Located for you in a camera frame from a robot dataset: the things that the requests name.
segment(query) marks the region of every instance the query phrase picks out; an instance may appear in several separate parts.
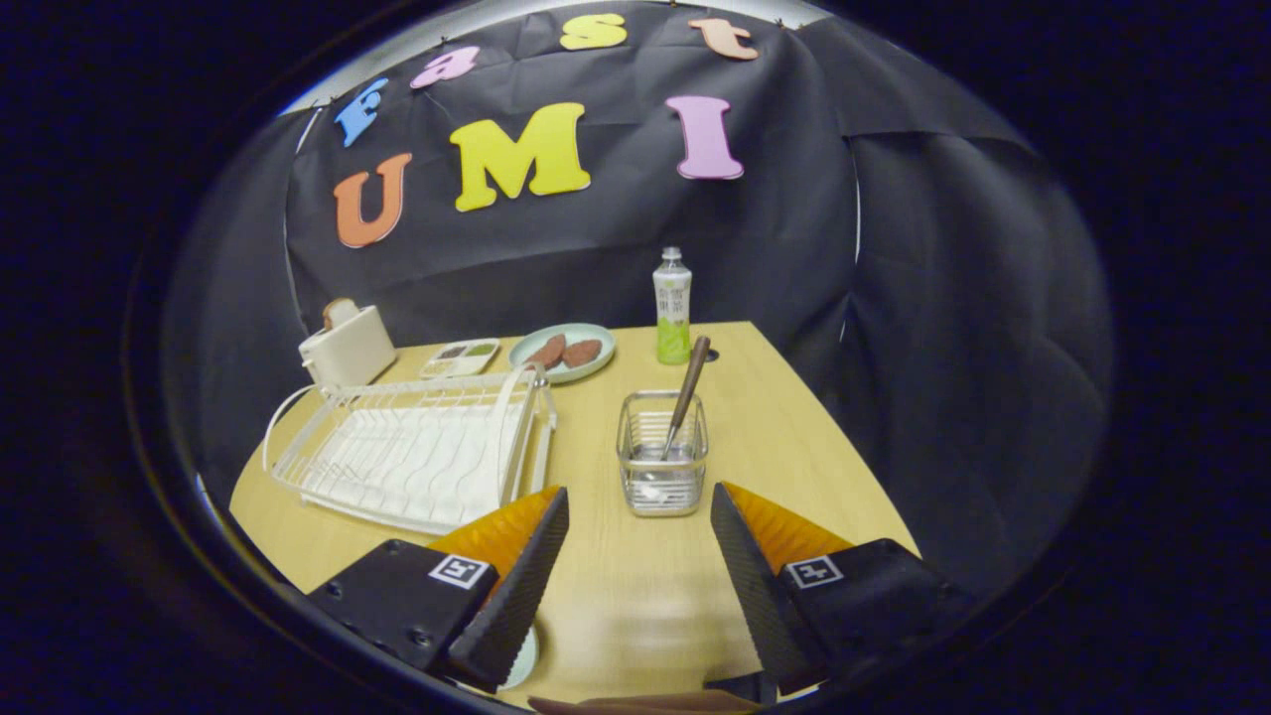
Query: black cloth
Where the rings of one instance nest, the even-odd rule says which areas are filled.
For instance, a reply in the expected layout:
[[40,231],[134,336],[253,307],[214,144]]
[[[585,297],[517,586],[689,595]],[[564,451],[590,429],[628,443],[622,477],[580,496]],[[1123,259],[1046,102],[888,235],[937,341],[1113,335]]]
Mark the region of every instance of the black cloth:
[[[622,14],[628,39],[562,48],[564,20],[592,11]],[[708,15],[749,29],[760,57],[707,47],[688,20]],[[470,44],[483,50],[466,75],[409,89],[430,60]],[[377,118],[344,147],[334,116],[380,77]],[[676,173],[684,140],[665,100],[683,94],[730,102],[744,177]],[[517,138],[557,102],[586,108],[577,142],[591,185],[500,192],[458,211],[450,132],[494,119]],[[399,224],[342,245],[332,189],[371,171],[362,212],[376,216],[375,168],[403,151]],[[693,320],[752,320],[860,451],[924,558],[969,591],[1005,585],[1038,555],[1106,420],[1107,297],[1075,206],[1007,121],[839,18],[792,29],[644,3],[534,13],[281,117],[217,192],[170,323],[198,335],[173,347],[187,378],[174,404],[197,406],[184,424],[225,503],[272,410],[306,382],[296,344],[330,298],[377,305],[397,344],[652,324],[665,244],[694,271]]]

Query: wooden table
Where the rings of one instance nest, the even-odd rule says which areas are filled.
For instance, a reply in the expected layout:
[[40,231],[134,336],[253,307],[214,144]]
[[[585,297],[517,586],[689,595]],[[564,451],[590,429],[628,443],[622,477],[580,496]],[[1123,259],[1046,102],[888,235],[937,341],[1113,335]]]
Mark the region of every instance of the wooden table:
[[[710,453],[695,514],[636,517],[619,488],[614,439],[623,400],[639,390],[677,390],[684,380],[685,367],[657,362],[655,328],[613,330],[618,348],[609,366],[552,389],[559,425],[547,484],[569,490],[569,536],[538,612],[539,662],[525,683],[500,693],[502,700],[525,706],[531,693],[577,701],[693,691],[760,669],[710,531],[718,480],[854,544],[890,537],[918,554],[860,456],[751,323],[702,324],[693,331],[710,335],[721,353],[698,386]],[[516,339],[502,339],[487,373],[507,370]],[[397,363],[376,382],[417,380],[438,347],[399,348]],[[319,405],[311,392],[278,422],[271,455],[281,453]],[[259,448],[239,478],[230,513],[305,593],[388,538],[433,541],[302,504],[262,471]]]

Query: bottle label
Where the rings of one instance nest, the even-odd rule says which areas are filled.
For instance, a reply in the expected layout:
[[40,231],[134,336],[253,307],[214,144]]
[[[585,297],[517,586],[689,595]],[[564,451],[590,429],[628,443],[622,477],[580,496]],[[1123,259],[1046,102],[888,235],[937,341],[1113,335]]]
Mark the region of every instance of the bottle label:
[[689,343],[689,287],[691,273],[653,276],[657,296],[657,359],[676,366],[688,363],[693,352]]

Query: white wire dish rack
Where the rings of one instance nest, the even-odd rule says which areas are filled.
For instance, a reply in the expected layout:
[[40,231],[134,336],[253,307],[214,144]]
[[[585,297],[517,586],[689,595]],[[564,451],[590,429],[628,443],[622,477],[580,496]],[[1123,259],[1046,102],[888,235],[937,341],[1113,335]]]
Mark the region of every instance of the white wire dish rack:
[[536,364],[507,375],[328,389],[325,395],[269,470],[269,432],[283,403],[262,451],[266,471],[305,502],[445,535],[520,495],[534,437],[530,493],[543,489],[557,411]]

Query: pink letter i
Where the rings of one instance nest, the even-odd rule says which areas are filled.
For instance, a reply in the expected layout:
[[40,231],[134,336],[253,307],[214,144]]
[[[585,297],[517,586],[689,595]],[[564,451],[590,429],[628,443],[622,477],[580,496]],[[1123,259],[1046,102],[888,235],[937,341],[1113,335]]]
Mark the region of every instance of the pink letter i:
[[716,97],[671,97],[666,105],[680,114],[684,127],[684,160],[677,169],[684,178],[741,177],[741,161],[728,152],[723,113],[730,104]]

